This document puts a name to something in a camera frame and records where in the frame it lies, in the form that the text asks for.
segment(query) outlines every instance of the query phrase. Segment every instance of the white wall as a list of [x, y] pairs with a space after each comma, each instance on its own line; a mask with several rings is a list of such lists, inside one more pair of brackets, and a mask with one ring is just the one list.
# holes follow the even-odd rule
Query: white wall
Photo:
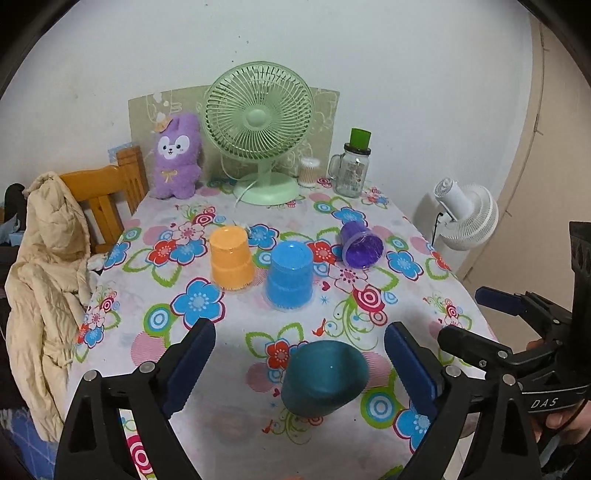
[[0, 100], [0, 182], [106, 164], [128, 99], [272, 60], [341, 92], [333, 152], [371, 130], [370, 176], [427, 231], [443, 176], [501, 191], [531, 58], [517, 0], [82, 0]]

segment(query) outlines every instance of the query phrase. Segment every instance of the wooden chair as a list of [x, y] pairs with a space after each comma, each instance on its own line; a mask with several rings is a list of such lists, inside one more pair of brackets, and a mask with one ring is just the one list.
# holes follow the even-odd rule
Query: wooden chair
[[123, 192], [129, 211], [133, 215], [148, 193], [144, 160], [139, 147], [124, 148], [117, 152], [117, 166], [109, 165], [97, 170], [80, 170], [60, 175], [78, 202], [88, 201], [92, 215], [103, 239], [102, 244], [92, 238], [93, 253], [109, 252], [117, 243], [123, 224], [112, 195]]

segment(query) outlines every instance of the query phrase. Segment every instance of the plastic cup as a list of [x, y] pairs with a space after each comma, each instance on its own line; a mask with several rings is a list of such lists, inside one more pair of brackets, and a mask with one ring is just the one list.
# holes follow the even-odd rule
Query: plastic cup
[[255, 278], [248, 236], [239, 226], [223, 226], [209, 238], [213, 282], [224, 290], [239, 290]]
[[368, 381], [369, 367], [361, 352], [347, 343], [321, 340], [291, 355], [281, 399], [293, 414], [315, 419], [356, 398]]
[[343, 262], [349, 268], [369, 268], [384, 254], [384, 242], [363, 222], [347, 222], [340, 230]]
[[265, 283], [268, 300], [279, 309], [297, 309], [312, 298], [314, 255], [301, 242], [281, 242], [271, 252]]

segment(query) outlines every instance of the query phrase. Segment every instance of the white fan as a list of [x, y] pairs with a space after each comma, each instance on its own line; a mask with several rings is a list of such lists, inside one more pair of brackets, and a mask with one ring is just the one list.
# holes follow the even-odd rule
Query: white fan
[[446, 177], [433, 190], [447, 214], [437, 227], [443, 242], [452, 250], [470, 250], [488, 240], [499, 221], [499, 207], [482, 185], [459, 187]]

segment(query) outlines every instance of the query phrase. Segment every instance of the metal screw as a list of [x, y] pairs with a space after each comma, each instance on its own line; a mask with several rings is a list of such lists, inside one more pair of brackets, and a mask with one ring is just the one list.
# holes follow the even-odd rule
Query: metal screw
[[505, 374], [503, 375], [503, 382], [505, 382], [509, 386], [515, 385], [515, 377], [510, 374]]
[[457, 378], [462, 374], [462, 370], [460, 370], [455, 365], [448, 365], [445, 367], [445, 373], [447, 373], [450, 377]]
[[150, 372], [154, 371], [156, 368], [156, 364], [154, 362], [144, 362], [139, 366], [139, 371], [143, 374], [149, 374]]
[[86, 372], [82, 378], [84, 378], [84, 380], [87, 382], [92, 382], [96, 378], [96, 370], [88, 370], [88, 372]]

